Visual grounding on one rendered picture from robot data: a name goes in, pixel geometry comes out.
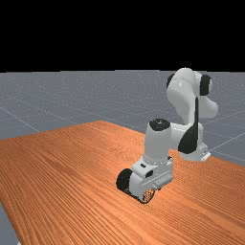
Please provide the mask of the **dark mesh holder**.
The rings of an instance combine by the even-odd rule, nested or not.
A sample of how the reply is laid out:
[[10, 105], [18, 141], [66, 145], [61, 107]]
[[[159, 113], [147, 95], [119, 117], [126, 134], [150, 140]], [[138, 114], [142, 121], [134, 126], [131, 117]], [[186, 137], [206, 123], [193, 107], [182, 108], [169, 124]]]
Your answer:
[[154, 197], [155, 190], [154, 189], [146, 190], [143, 194], [143, 199], [140, 199], [138, 196], [132, 194], [129, 190], [129, 179], [131, 175], [132, 175], [132, 170], [130, 168], [123, 169], [117, 177], [117, 181], [116, 181], [117, 189], [128, 194], [129, 196], [136, 199], [143, 205], [149, 203]]

